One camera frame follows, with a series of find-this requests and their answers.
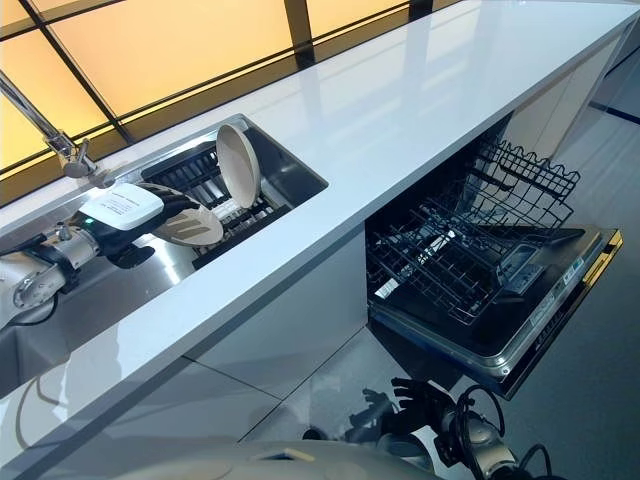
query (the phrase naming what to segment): cabinet door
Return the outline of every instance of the cabinet door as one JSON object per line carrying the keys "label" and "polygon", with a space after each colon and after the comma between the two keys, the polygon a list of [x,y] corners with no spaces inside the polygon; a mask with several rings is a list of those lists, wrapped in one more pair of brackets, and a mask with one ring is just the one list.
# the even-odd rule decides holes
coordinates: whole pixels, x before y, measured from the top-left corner
{"label": "cabinet door", "polygon": [[362,227],[351,235],[221,342],[188,357],[285,398],[367,321]]}

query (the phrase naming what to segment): chrome faucet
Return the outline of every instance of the chrome faucet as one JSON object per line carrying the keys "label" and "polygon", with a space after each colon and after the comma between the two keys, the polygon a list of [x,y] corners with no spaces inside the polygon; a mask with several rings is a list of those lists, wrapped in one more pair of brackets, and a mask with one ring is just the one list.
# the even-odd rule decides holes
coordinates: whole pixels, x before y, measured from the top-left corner
{"label": "chrome faucet", "polygon": [[0,70],[0,90],[15,107],[44,135],[44,142],[56,152],[67,177],[87,179],[95,186],[106,188],[112,182],[106,182],[107,172],[89,158],[87,148],[89,140],[82,140],[77,146],[62,130],[55,128],[49,120],[33,105],[13,82]]}

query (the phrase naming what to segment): white counter top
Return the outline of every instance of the white counter top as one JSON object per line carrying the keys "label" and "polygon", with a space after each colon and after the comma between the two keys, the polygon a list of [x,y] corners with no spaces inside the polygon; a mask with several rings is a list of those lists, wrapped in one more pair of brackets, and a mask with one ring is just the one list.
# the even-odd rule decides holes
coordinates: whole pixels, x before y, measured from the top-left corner
{"label": "white counter top", "polygon": [[[639,11],[599,3],[462,2],[112,155],[107,164],[137,159],[244,113],[329,186],[74,351],[41,377],[40,395],[23,385],[0,400],[0,465],[26,445],[64,439],[71,433],[61,424],[80,426],[123,398]],[[69,185],[46,187],[0,215],[11,221]]]}

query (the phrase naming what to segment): wire rack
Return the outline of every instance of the wire rack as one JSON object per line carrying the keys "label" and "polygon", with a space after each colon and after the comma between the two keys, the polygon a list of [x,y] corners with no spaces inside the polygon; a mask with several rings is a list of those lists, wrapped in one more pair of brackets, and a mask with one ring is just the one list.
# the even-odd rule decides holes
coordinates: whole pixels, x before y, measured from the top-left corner
{"label": "wire rack", "polygon": [[579,178],[521,147],[480,140],[444,194],[369,232],[370,288],[386,298],[408,284],[473,323],[571,215],[566,199]]}
{"label": "wire rack", "polygon": [[224,237],[215,246],[194,248],[200,257],[195,262],[197,268],[289,211],[286,206],[275,205],[263,192],[251,207],[240,207],[231,198],[222,178],[215,141],[151,167],[142,172],[142,176],[146,182],[171,187],[193,197],[220,219]]}

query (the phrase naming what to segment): black cable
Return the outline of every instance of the black cable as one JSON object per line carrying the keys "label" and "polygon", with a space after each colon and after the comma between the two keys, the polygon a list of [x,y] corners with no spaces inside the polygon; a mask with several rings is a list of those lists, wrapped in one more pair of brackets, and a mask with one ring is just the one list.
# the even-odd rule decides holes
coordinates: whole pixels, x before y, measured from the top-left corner
{"label": "black cable", "polygon": [[522,461],[520,462],[520,468],[526,469],[529,461],[537,452],[542,452],[542,455],[544,456],[544,466],[547,471],[547,477],[551,477],[553,475],[553,472],[551,471],[551,458],[549,457],[549,452],[547,451],[546,447],[541,443],[536,443],[533,447],[527,450],[527,453],[524,454],[524,457],[522,457]]}
{"label": "black cable", "polygon": [[0,251],[0,257],[4,256],[4,255],[9,255],[10,253],[15,253],[15,252],[20,252],[22,250],[27,250],[28,248],[32,248],[35,247],[36,245],[41,244],[42,242],[47,240],[47,236],[44,233],[39,233],[38,235],[35,235],[33,237],[31,237],[28,240],[25,240],[22,243],[19,243],[18,245],[15,245],[11,248],[7,248],[6,250],[2,250]]}
{"label": "black cable", "polygon": [[500,421],[500,427],[496,427],[493,423],[488,422],[498,431],[500,437],[503,437],[505,434],[505,423],[504,423],[504,414],[502,413],[502,408],[500,408],[500,404],[498,403],[498,399],[488,388],[483,387],[482,385],[473,385],[472,387],[467,388],[460,398],[458,399],[458,403],[456,403],[455,417],[454,422],[456,425],[456,435],[458,439],[458,444],[462,449],[462,456],[464,458],[465,464],[471,470],[471,473],[476,478],[476,480],[484,480],[484,475],[482,473],[482,469],[480,465],[478,465],[478,460],[476,459],[473,451],[471,449],[471,440],[469,439],[469,407],[475,404],[475,400],[470,398],[471,393],[476,390],[481,390],[487,394],[487,396],[493,402],[495,406],[496,412],[498,413],[498,419]]}
{"label": "black cable", "polygon": [[49,320],[53,316],[53,314],[56,313],[57,309],[58,309],[58,294],[56,293],[53,296],[53,306],[51,307],[51,311],[42,320],[37,320],[35,322],[25,322],[25,323],[11,320],[9,323],[7,323],[7,326],[8,327],[33,327],[34,325],[40,325],[41,323],[44,323],[47,320]]}

